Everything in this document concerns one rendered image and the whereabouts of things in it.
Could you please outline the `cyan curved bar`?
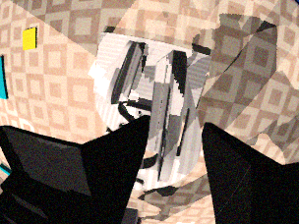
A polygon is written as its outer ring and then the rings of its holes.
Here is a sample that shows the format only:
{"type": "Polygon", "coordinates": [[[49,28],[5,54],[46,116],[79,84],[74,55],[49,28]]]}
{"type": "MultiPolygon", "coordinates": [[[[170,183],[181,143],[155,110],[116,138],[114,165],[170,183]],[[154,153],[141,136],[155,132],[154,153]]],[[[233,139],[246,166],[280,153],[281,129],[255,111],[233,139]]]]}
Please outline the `cyan curved bar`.
{"type": "Polygon", "coordinates": [[[7,166],[4,166],[3,163],[0,163],[0,168],[1,168],[1,171],[5,172],[5,174],[7,174],[7,175],[12,174],[11,168],[7,168],[7,166]]]}

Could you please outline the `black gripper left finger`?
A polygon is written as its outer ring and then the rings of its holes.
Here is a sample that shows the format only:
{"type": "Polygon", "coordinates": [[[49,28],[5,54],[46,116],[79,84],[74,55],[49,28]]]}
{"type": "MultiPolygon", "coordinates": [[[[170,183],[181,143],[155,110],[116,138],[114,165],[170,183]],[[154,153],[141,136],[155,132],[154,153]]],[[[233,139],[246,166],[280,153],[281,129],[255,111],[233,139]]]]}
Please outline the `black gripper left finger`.
{"type": "Polygon", "coordinates": [[[90,224],[121,224],[145,158],[150,116],[83,144],[0,125],[11,170],[75,195],[90,224]]]}

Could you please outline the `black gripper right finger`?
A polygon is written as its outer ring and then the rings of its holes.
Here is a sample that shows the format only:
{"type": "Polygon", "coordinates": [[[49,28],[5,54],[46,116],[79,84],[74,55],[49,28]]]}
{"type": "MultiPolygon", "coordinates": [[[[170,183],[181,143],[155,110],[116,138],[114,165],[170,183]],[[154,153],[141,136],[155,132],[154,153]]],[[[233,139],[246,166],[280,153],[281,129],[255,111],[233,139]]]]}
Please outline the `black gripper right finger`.
{"type": "Polygon", "coordinates": [[[279,164],[208,121],[202,142],[215,224],[268,224],[298,194],[299,162],[279,164]]]}

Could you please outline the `yellow square block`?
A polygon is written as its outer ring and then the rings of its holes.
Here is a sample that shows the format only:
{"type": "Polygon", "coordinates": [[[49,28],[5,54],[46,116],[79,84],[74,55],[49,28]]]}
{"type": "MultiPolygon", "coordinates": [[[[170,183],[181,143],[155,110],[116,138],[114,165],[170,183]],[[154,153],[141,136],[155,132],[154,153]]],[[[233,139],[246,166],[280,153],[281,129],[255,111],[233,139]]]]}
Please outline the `yellow square block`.
{"type": "Polygon", "coordinates": [[[23,49],[36,48],[36,27],[28,30],[23,30],[23,49]]]}

